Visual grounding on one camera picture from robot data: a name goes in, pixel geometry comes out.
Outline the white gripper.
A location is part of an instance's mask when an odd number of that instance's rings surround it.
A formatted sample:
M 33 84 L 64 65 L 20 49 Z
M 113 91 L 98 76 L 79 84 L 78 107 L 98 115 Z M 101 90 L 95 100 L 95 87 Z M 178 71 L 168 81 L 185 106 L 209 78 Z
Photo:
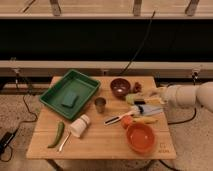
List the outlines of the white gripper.
M 164 105 L 165 102 L 164 100 L 162 99 L 162 95 L 164 93 L 164 88 L 163 87 L 159 87 L 159 88 L 151 88 L 149 90 L 147 90 L 144 95 L 146 97 L 149 97 L 149 98 L 157 98 L 159 103 L 161 105 Z

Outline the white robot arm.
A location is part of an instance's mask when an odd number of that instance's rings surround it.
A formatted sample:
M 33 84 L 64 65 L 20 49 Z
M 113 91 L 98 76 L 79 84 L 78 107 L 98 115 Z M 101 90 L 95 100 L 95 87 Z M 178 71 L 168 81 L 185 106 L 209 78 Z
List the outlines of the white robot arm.
M 147 90 L 145 95 L 158 95 L 162 102 L 174 107 L 204 107 L 213 113 L 213 82 L 152 88 Z

